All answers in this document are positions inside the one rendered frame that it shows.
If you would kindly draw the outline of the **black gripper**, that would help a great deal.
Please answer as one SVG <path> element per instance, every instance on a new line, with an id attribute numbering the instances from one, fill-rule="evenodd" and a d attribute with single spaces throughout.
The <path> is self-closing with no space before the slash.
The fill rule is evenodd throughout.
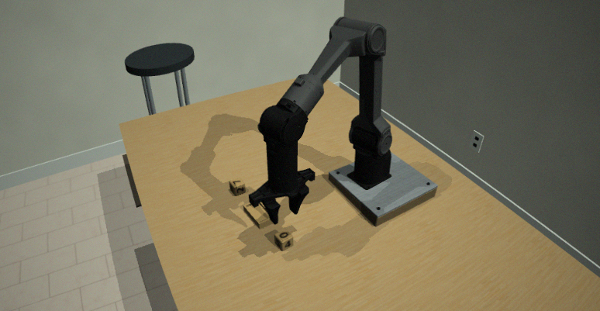
<path id="1" fill-rule="evenodd" d="M 295 215 L 298 214 L 303 199 L 309 194 L 309 187 L 305 183 L 308 180 L 315 180 L 315 172 L 310 168 L 298 171 L 297 167 L 295 171 L 290 174 L 286 173 L 286 175 L 274 174 L 269 169 L 267 169 L 267 173 L 268 181 L 260 186 L 258 190 L 249 194 L 249 201 L 254 208 L 262 202 L 270 220 L 275 225 L 278 224 L 278 211 L 280 208 L 276 198 L 289 197 L 290 210 Z"/>

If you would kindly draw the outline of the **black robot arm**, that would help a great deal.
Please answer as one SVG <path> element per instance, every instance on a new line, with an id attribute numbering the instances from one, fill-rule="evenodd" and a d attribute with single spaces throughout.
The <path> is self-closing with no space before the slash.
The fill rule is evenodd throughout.
<path id="1" fill-rule="evenodd" d="M 381 24 L 339 17 L 309 73 L 300 74 L 277 105 L 266 108 L 260 117 L 257 126 L 266 142 L 269 171 L 286 175 L 296 170 L 298 140 L 307 116 L 324 94 L 323 84 L 347 57 L 359 57 L 359 115 L 351 121 L 349 132 L 355 175 L 351 172 L 347 177 L 365 190 L 389 179 L 391 125 L 381 115 L 385 55 L 386 29 Z"/>

